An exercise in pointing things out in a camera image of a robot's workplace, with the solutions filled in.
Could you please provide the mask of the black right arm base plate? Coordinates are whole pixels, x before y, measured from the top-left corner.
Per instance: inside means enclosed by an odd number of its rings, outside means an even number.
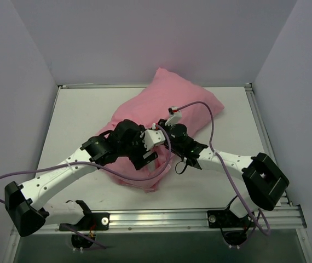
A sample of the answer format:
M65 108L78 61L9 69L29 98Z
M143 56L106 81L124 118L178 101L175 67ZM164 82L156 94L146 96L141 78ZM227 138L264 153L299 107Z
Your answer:
M253 226L253 222L248 216L239 218L229 209L225 210L208 210L207 223L209 228L243 228Z

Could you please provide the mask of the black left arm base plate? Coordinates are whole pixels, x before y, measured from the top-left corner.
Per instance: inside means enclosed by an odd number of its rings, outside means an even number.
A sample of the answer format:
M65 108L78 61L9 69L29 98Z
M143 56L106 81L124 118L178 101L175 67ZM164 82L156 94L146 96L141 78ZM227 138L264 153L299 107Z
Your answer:
M107 231L109 229L109 217L109 213L92 212L89 215L84 215L78 223L67 224L67 226L76 231Z

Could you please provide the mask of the pink rose-print pillowcase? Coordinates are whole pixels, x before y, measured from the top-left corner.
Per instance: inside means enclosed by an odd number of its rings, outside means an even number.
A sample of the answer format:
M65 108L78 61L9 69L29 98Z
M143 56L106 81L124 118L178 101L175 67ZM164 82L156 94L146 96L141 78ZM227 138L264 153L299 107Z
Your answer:
M151 84L139 95L121 104L99 133L114 130L117 124L125 119L150 128L153 123L169 117L170 107L181 106L186 108L181 110L180 122L187 127L191 137L208 125L211 117L224 109L224 105L210 91L176 73L159 68ZM118 185L137 187L145 192L156 191L160 180L171 169L172 162L166 159L173 156L165 146L158 146L155 151L158 157L152 162L153 167L147 165L136 170L128 158L120 157L106 167L124 177L120 178L112 173L108 173L108 176Z

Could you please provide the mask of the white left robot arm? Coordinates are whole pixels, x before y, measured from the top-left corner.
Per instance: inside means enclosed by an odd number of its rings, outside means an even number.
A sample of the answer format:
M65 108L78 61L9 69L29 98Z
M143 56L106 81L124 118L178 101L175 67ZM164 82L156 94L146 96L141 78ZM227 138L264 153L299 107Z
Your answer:
M151 150L164 141L163 132L156 127L146 129L125 119L113 130L89 138L57 166L36 171L36 178L21 184L9 183L4 188L5 209L21 237L37 232L46 224L69 224L84 230L92 221L91 210L84 201L51 205L50 199L119 157L126 157L140 170L157 158L157 153Z

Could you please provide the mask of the white pillow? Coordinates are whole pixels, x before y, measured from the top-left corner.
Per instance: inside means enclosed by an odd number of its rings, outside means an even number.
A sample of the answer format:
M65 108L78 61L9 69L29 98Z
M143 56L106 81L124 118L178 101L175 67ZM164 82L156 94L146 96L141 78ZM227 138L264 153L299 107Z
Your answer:
M146 165L146 168L147 168L149 173L153 173L156 170L155 161L151 161L150 163L148 163Z

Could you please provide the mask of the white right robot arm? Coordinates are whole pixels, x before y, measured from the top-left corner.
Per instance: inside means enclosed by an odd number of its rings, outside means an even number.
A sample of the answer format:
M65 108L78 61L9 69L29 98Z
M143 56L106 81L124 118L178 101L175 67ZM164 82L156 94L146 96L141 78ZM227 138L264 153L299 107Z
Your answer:
M167 125L160 119L158 124L166 131L172 153L185 162L187 167L199 170L224 172L244 182L246 190L224 212L225 222L236 226L249 212L263 209L272 211L278 204L290 182L275 162L265 153L256 156L240 156L223 151L213 151L188 135L184 124Z

